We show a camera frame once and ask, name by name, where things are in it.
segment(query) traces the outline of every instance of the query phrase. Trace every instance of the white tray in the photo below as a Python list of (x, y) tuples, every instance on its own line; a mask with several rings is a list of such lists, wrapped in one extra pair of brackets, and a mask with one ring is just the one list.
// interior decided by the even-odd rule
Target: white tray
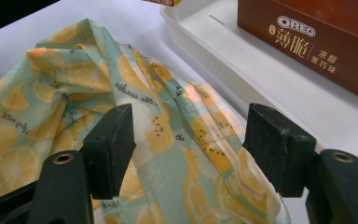
[[(182, 0), (160, 13), (172, 39), (231, 90), (219, 93), (245, 118), (250, 103), (272, 106), (312, 134), (317, 151), (358, 157), (358, 96), (239, 28), (237, 4)], [(284, 199), (294, 223), (307, 219), (307, 193), (301, 201)]]

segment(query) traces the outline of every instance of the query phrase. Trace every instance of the oreo logo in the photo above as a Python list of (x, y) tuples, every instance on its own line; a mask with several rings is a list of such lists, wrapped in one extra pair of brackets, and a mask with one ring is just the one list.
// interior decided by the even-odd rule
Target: oreo logo
[(296, 21), (293, 19), (289, 19), (285, 16), (280, 16), (277, 19), (277, 22), (282, 28), (289, 28), (292, 30), (296, 30), (302, 34), (309, 35), (309, 36), (316, 35), (316, 31), (312, 27), (310, 27), (302, 22), (299, 22), (299, 21)]

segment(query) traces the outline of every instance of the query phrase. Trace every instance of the oreo box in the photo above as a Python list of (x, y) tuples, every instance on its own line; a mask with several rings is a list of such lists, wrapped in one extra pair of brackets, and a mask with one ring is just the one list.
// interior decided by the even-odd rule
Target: oreo box
[(237, 22), (358, 95), (358, 0), (238, 0)]

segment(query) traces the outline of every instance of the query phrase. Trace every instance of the dark background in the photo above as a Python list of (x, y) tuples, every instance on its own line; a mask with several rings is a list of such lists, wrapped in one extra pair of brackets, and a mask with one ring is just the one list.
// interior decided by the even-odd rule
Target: dark background
[(0, 28), (26, 17), (60, 0), (4, 0), (0, 1)]

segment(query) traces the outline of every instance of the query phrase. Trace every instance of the light green cloth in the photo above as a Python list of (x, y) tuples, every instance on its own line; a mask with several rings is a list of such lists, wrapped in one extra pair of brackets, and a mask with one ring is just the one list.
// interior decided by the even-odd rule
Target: light green cloth
[(271, 223), (283, 209), (211, 86), (182, 80), (91, 20), (41, 41), (0, 80), (0, 196), (36, 181), (49, 155), (80, 149), (123, 104), (137, 147), (119, 197), (93, 201), (96, 223)]

